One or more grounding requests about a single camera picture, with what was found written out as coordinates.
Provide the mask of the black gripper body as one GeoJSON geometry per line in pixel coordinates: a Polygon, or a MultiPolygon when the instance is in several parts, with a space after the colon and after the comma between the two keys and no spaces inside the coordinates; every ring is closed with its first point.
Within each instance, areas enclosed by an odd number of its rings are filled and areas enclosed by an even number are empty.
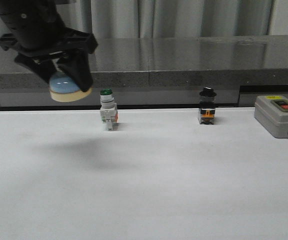
{"type": "Polygon", "coordinates": [[[0,0],[0,19],[9,30],[0,47],[35,63],[87,59],[98,46],[92,33],[66,27],[54,0],[0,0]]]}

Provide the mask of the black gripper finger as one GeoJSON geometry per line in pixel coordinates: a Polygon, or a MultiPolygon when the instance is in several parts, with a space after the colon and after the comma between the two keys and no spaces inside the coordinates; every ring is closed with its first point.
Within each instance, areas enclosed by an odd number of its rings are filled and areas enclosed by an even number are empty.
{"type": "Polygon", "coordinates": [[[69,76],[82,92],[87,92],[93,85],[88,55],[74,49],[59,58],[56,62],[58,68],[69,76]]]}
{"type": "Polygon", "coordinates": [[[36,63],[32,58],[18,53],[14,59],[14,62],[30,70],[47,84],[49,84],[50,78],[54,74],[54,63],[52,60],[45,60],[40,63],[36,63]]]}

